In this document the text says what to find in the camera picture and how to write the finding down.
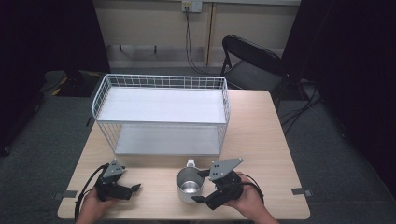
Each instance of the black chair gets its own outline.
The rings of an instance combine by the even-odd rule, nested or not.
[[[271,50],[236,35],[225,36],[222,46],[225,59],[221,76],[227,79],[228,86],[239,90],[269,91],[277,110],[289,79],[281,59]],[[241,61],[232,66],[230,54]]]

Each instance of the gray carpet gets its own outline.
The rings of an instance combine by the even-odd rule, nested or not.
[[[218,73],[219,69],[207,71]],[[112,69],[112,73],[197,75],[190,68]],[[61,75],[47,74],[43,89]],[[10,155],[0,158],[0,223],[73,223],[57,217],[60,201],[52,197],[67,188],[91,131],[92,121],[88,125],[87,121],[93,96],[54,97],[46,92],[39,110],[10,146]],[[282,102],[281,121],[292,113],[283,115],[302,106],[303,101]],[[307,198],[308,220],[281,223],[396,223],[394,200],[366,159],[342,137],[340,127],[319,103],[306,110],[288,131],[286,138],[301,183],[314,196]]]

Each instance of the chair backrest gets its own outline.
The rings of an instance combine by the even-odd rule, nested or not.
[[[222,46],[228,60],[230,59],[229,53],[231,53],[239,59],[275,75],[282,77],[287,75],[281,59],[269,49],[236,35],[225,36]]]

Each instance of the human hand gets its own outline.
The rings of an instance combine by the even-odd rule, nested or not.
[[[106,201],[102,202],[97,196],[96,189],[92,189],[84,197],[84,203],[82,204],[76,224],[88,224],[99,220],[105,214],[106,210],[118,201],[118,199],[107,197]]]
[[[241,182],[251,181],[242,173],[237,172],[241,177]],[[226,206],[233,207],[238,210],[242,216],[260,224],[275,224],[278,223],[273,216],[265,208],[262,199],[257,190],[250,185],[244,185],[244,192],[237,200],[230,200]]]

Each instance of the wooden table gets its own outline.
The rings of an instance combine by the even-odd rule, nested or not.
[[[123,156],[116,157],[97,124],[92,128],[67,190],[82,190],[91,174],[102,164],[117,158],[126,171],[119,184],[142,184],[131,200],[122,200],[107,211],[109,219],[152,220],[240,220],[245,219],[231,207],[215,211],[206,204],[183,203],[177,197],[176,175],[195,159],[200,169],[209,169],[214,160],[243,158],[235,168],[251,175],[264,193],[265,206],[276,219],[309,218],[303,194],[293,195],[300,180],[267,91],[229,91],[231,118],[219,157]],[[203,195],[215,185],[205,180]],[[74,218],[76,198],[63,198],[58,215]]]

